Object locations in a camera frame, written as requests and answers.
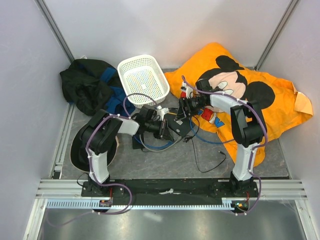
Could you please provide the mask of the black network switch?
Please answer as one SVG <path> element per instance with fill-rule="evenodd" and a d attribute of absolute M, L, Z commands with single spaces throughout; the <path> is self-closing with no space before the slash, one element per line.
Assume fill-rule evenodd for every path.
<path fill-rule="evenodd" d="M 190 121 L 188 119 L 175 120 L 176 115 L 167 113 L 164 118 L 168 122 L 168 127 L 180 137 L 185 137 L 191 131 Z"/>

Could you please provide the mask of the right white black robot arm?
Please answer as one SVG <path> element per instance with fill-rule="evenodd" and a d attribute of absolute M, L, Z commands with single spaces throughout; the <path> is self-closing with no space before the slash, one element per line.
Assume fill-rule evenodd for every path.
<path fill-rule="evenodd" d="M 230 115 L 231 133 L 237 143 L 236 162 L 230 175 L 229 191 L 235 197 L 247 191 L 247 184 L 253 180 L 253 165 L 257 148 L 268 141 L 267 127 L 258 102 L 248 102 L 228 94 L 225 90 L 212 86 L 208 81 L 198 81 L 196 87 L 189 84 L 182 76 L 181 89 L 189 87 L 198 95 L 180 97 L 179 108 L 175 119 L 191 118 L 201 108 L 211 106 Z"/>

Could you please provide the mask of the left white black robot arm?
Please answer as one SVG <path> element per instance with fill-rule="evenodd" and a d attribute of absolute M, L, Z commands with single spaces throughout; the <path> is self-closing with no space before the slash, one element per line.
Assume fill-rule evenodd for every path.
<path fill-rule="evenodd" d="M 104 197 L 110 191 L 108 152 L 112 149 L 118 134 L 142 138 L 145 132 L 149 132 L 156 139 L 169 141 L 170 146 L 174 143 L 168 121 L 164 118 L 168 112 L 166 108 L 153 109 L 144 105 L 132 117 L 109 114 L 101 109 L 91 118 L 80 131 L 80 140 L 87 153 L 89 177 L 94 181 L 92 191 L 95 194 Z"/>

